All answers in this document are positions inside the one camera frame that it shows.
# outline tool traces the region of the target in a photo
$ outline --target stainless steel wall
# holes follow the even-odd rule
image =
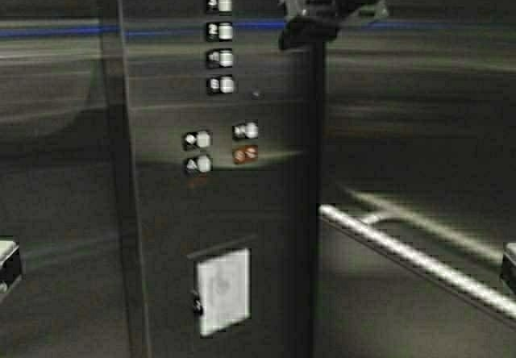
[[[128,357],[95,0],[0,1],[0,356]]]
[[[514,13],[506,0],[388,0],[328,51],[323,201],[508,294]],[[319,356],[511,356],[514,329],[324,227]]]

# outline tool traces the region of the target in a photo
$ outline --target alarm button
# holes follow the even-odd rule
[[[243,146],[233,151],[233,163],[246,164],[258,159],[258,146]]]

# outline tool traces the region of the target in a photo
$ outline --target blue stripe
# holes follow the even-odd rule
[[[240,21],[234,22],[235,29],[240,30],[280,30],[285,25],[284,21]],[[58,28],[34,28],[34,29],[0,29],[0,38],[41,38],[53,36],[88,36],[113,33],[119,30],[116,26],[81,26],[81,27],[58,27]],[[185,27],[177,29],[160,30],[132,30],[127,31],[127,37],[156,37],[199,32],[198,27]]]
[[[284,28],[283,20],[248,20],[233,22],[235,29],[244,31],[278,31]],[[446,30],[471,27],[497,27],[514,28],[509,24],[496,23],[420,23],[420,22],[375,22],[359,27],[358,30]],[[92,36],[119,31],[117,26],[81,26],[81,27],[57,27],[57,28],[26,28],[26,29],[0,29],[2,38],[41,38],[53,36]],[[199,32],[199,27],[184,27],[159,30],[131,30],[126,32],[129,38],[135,37],[166,37],[171,35],[188,35]]]

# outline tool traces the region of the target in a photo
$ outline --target emergency button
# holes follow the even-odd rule
[[[233,163],[246,164],[258,159],[258,146],[243,146],[233,151]]]

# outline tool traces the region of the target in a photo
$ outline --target number 3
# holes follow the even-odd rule
[[[208,5],[212,7],[217,6],[217,0],[208,0]]]

